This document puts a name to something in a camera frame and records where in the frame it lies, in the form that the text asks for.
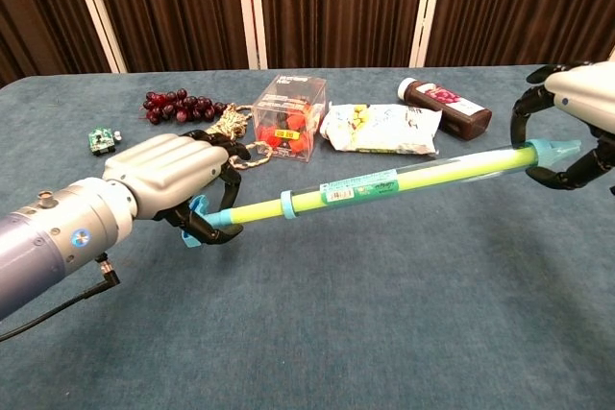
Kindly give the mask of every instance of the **clear plastic box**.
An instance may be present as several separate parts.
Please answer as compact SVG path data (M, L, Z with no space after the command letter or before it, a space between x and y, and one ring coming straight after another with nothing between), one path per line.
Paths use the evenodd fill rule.
M252 106L257 141L271 146L275 157L309 162L327 112L326 89L325 79L277 76Z

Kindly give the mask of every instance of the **white bottle cap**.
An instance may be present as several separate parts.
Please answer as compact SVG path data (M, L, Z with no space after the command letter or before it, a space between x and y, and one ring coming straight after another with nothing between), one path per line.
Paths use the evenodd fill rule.
M402 83L397 88L397 96L399 96L400 100L404 99L404 93L406 93L406 89L413 82L416 82L416 79L412 79L411 77L408 77L408 78L402 80Z

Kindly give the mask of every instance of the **blue table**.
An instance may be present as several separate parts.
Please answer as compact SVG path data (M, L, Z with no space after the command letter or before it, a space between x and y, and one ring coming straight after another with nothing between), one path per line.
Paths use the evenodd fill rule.
M294 73L326 78L334 104L392 104L404 77L438 82L494 112L473 141L439 133L444 158L509 144L510 110L534 68L24 79L0 90L0 213L99 177L106 158L86 139L97 125L120 130L121 149L184 132L139 118L148 90L251 104L276 74ZM532 117L529 134L594 144L557 109ZM310 163L243 172L236 203L422 161L338 153L319 138ZM137 222L110 250L120 285L0 344L2 408L614 408L613 183L561 192L520 173L253 223L225 246L192 250L166 223ZM222 190L207 193L217 203ZM99 279L86 265L0 329Z

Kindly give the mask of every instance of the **plastic tube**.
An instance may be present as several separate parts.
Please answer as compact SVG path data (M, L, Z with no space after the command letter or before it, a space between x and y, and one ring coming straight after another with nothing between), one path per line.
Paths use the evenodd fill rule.
M281 216L291 219L325 207L354 205L453 182L483 180L531 166L549 167L579 151L577 140L530 140L522 146L434 160L300 191L284 191L279 199L205 214L204 218L217 228Z

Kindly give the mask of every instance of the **brown bottle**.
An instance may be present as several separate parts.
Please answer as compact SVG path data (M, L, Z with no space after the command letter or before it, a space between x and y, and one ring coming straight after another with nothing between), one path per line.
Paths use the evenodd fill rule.
M407 78L397 96L409 106L441 110L440 129L464 140L476 138L487 130L491 111L436 84Z

